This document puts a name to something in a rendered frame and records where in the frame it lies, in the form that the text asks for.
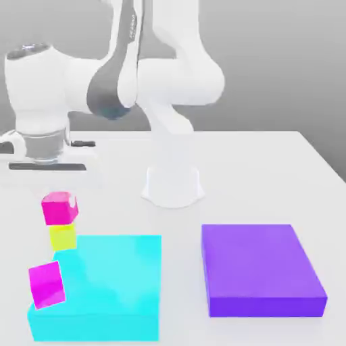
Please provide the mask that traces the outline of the small pink cube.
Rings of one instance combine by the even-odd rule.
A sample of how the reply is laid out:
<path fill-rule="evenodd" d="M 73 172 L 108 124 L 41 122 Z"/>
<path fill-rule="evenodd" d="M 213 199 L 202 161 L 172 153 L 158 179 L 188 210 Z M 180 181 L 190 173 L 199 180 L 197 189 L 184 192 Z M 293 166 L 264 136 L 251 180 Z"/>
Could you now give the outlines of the small pink cube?
<path fill-rule="evenodd" d="M 71 224 L 77 217 L 79 210 L 76 206 L 72 209 L 69 205 L 69 197 L 73 196 L 67 191 L 55 191 L 44 196 L 41 207 L 45 223 L 48 226 Z"/>

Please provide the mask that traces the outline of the small yellow cube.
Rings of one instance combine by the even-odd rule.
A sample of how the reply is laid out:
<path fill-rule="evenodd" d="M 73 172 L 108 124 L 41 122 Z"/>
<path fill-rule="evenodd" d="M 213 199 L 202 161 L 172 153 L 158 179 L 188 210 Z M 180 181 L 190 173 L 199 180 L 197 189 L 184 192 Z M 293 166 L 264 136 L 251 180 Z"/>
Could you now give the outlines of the small yellow cube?
<path fill-rule="evenodd" d="M 76 229 L 74 223 L 50 226 L 49 236 L 54 251 L 76 248 Z"/>

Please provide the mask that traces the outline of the large purple box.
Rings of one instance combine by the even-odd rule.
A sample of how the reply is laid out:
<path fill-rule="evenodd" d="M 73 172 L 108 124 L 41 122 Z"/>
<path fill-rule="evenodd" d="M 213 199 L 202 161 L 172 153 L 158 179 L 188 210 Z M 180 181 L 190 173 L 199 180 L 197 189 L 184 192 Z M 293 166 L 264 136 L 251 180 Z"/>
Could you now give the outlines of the large purple box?
<path fill-rule="evenodd" d="M 204 224 L 211 318 L 320 318 L 328 295 L 289 224 Z"/>

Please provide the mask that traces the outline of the large cyan box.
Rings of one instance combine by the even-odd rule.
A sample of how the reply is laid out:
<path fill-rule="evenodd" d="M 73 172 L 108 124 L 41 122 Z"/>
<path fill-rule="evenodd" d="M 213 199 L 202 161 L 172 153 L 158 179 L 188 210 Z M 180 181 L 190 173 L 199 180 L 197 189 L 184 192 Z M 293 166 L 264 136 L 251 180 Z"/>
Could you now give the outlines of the large cyan box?
<path fill-rule="evenodd" d="M 40 310 L 32 302 L 34 341 L 159 340 L 161 236 L 79 235 L 54 261 L 66 301 Z"/>

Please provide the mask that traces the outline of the small magenta cube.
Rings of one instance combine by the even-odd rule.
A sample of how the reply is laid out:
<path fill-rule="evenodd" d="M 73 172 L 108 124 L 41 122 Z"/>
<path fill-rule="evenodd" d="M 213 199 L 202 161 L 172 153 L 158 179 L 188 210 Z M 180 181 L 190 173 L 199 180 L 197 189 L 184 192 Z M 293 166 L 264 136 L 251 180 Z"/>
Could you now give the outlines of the small magenta cube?
<path fill-rule="evenodd" d="M 66 301 L 64 284 L 58 261 L 28 269 L 30 290 L 36 310 Z"/>

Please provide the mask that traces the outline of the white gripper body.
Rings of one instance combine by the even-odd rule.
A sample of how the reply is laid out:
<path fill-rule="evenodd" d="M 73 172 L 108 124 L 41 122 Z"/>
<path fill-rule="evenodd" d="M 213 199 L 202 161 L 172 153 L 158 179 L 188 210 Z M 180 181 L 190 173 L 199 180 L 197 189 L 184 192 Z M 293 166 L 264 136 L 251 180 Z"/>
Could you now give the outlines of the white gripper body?
<path fill-rule="evenodd" d="M 55 164 L 0 162 L 0 187 L 77 189 L 99 185 L 99 158 L 91 153 L 65 154 Z"/>

